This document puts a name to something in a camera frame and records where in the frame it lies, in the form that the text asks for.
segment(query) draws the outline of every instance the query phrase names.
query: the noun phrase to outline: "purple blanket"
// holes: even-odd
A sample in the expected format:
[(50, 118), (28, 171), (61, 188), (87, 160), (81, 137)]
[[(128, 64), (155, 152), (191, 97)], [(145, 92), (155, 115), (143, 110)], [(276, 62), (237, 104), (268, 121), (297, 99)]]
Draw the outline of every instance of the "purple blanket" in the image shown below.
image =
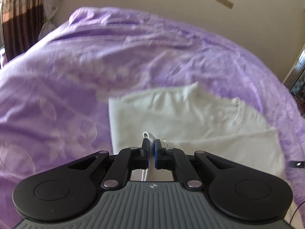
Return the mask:
[[(0, 71), (0, 228), (29, 175), (111, 149), (108, 98), (198, 81), (240, 97), (279, 131), (286, 162), (305, 160), (305, 120), (288, 90), (252, 53), (187, 24), (134, 10), (80, 8)], [(286, 169), (297, 204), (305, 171)], [(303, 220), (305, 205), (301, 207)]]

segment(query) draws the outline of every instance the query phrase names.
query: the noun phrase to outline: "white fabric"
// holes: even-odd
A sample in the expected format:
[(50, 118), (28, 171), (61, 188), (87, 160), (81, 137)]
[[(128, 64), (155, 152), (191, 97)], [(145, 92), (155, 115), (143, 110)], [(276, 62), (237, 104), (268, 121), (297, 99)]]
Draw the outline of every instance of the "white fabric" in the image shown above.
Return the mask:
[[(109, 120), (114, 154), (140, 146), (146, 132), (144, 137), (151, 143), (156, 137), (163, 147), (180, 148), (191, 155), (204, 150), (285, 179), (276, 129), (239, 98), (214, 97), (198, 83), (110, 98)], [(172, 180), (171, 172), (154, 169), (153, 158), (147, 172), (133, 173), (132, 178)], [(293, 212), (291, 208), (286, 218)], [(296, 228), (303, 228), (300, 215), (295, 216)]]
[(43, 0), (45, 22), (39, 33), (38, 40), (41, 40), (44, 36), (56, 28), (56, 26), (51, 22), (51, 19), (57, 12), (62, 2), (63, 0)]

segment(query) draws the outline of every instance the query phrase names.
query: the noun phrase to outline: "black cable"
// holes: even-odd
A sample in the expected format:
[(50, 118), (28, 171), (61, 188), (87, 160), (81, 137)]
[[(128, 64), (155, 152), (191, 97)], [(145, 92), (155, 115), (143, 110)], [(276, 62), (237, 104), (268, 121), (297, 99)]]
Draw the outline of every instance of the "black cable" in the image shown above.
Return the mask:
[(298, 209), (299, 209), (304, 203), (305, 203), (305, 201), (303, 201), (303, 202), (300, 204), (300, 206), (298, 206), (297, 209), (294, 211), (294, 213), (293, 213), (293, 215), (292, 215), (292, 217), (291, 217), (291, 219), (290, 219), (290, 222), (289, 222), (289, 225), (290, 225), (290, 226), (291, 226), (291, 222), (292, 222), (293, 216), (295, 215), (295, 213), (298, 211)]

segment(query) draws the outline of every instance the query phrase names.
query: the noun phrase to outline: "beige wall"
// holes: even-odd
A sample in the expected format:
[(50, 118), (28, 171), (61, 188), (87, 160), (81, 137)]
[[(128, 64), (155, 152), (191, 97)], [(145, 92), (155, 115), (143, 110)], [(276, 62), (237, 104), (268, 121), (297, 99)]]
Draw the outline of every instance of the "beige wall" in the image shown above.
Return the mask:
[(54, 17), (66, 21), (81, 6), (146, 10), (216, 32), (247, 48), (283, 80), (305, 42), (305, 0), (65, 0)]

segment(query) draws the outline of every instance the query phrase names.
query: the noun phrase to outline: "patterned curtain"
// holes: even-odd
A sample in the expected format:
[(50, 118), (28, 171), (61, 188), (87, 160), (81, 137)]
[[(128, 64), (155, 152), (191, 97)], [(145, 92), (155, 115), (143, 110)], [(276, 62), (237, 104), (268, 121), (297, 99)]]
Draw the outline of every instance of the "patterned curtain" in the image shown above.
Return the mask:
[(7, 60), (38, 41), (43, 25), (43, 0), (2, 0), (2, 30)]

